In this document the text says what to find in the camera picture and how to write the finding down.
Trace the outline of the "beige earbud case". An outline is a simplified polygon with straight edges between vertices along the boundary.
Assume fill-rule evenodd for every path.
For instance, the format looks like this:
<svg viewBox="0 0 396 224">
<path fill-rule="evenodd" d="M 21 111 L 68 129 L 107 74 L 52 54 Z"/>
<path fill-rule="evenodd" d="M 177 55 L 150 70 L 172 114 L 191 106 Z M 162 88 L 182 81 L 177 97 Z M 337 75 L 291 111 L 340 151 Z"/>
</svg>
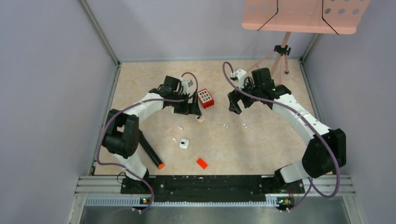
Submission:
<svg viewBox="0 0 396 224">
<path fill-rule="evenodd" d="M 205 121 L 205 117 L 204 116 L 197 116 L 196 118 L 195 118 L 195 120 L 198 122 L 198 123 L 203 123 L 204 121 Z"/>
</svg>

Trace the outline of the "white earbud case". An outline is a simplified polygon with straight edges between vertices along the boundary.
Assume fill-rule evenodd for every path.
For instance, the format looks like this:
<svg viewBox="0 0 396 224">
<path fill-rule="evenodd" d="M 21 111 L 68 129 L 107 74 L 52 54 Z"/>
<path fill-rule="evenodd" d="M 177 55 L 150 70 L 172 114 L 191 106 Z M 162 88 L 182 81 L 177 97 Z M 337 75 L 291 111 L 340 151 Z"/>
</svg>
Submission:
<svg viewBox="0 0 396 224">
<path fill-rule="evenodd" d="M 188 139 L 181 139 L 179 142 L 179 148 L 182 150 L 187 150 L 190 145 L 190 141 Z"/>
</svg>

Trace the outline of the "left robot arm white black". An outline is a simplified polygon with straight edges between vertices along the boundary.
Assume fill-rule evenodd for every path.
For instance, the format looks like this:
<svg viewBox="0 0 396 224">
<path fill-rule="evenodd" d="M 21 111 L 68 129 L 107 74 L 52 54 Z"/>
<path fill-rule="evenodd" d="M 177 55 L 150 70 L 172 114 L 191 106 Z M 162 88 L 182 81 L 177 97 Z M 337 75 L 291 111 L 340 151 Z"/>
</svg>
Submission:
<svg viewBox="0 0 396 224">
<path fill-rule="evenodd" d="M 173 113 L 201 116 L 198 91 L 190 93 L 190 87 L 198 85 L 196 77 L 184 79 L 166 76 L 163 84 L 151 89 L 141 100 L 123 110 L 111 109 L 101 135 L 101 145 L 117 158 L 132 187 L 139 193 L 149 189 L 150 181 L 145 175 L 148 169 L 136 152 L 140 143 L 139 125 L 154 113 L 171 107 Z"/>
</svg>

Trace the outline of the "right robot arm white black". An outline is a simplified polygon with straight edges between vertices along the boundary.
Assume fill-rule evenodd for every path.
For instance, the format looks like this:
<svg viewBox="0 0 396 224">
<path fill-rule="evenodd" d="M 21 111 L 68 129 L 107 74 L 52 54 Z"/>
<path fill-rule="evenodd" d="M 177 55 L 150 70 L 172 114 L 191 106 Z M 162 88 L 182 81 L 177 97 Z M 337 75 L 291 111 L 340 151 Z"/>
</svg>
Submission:
<svg viewBox="0 0 396 224">
<path fill-rule="evenodd" d="M 318 178 L 335 171 L 331 153 L 339 167 L 345 166 L 346 134 L 339 128 L 331 129 L 318 121 L 301 106 L 286 86 L 275 85 L 268 68 L 254 70 L 251 76 L 245 70 L 232 71 L 230 79 L 238 81 L 238 87 L 227 95 L 229 111 L 241 114 L 239 101 L 245 108 L 260 101 L 281 115 L 306 145 L 302 159 L 275 171 L 274 187 L 277 191 L 287 192 L 297 180 Z"/>
</svg>

